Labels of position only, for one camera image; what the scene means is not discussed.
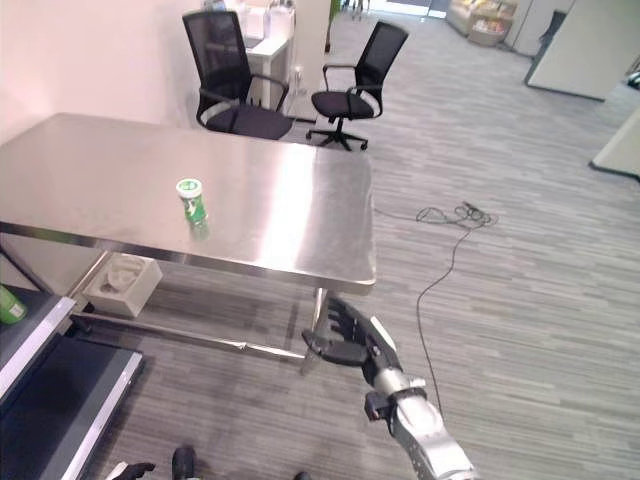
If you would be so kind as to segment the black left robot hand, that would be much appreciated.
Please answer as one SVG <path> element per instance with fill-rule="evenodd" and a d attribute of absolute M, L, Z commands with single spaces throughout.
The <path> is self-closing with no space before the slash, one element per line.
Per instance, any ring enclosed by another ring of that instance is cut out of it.
<path fill-rule="evenodd" d="M 153 472 L 156 465 L 149 462 L 129 464 L 119 462 L 106 476 L 106 480 L 136 480 L 141 479 L 146 473 Z"/>

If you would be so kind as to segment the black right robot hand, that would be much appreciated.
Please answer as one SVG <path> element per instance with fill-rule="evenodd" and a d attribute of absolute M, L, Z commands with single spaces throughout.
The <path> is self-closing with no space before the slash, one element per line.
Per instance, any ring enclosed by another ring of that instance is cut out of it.
<path fill-rule="evenodd" d="M 377 317 L 367 317 L 337 297 L 330 298 L 327 307 L 329 328 L 339 338 L 305 329 L 302 338 L 313 354 L 332 364 L 359 367 L 370 386 L 385 369 L 403 371 L 396 345 Z"/>

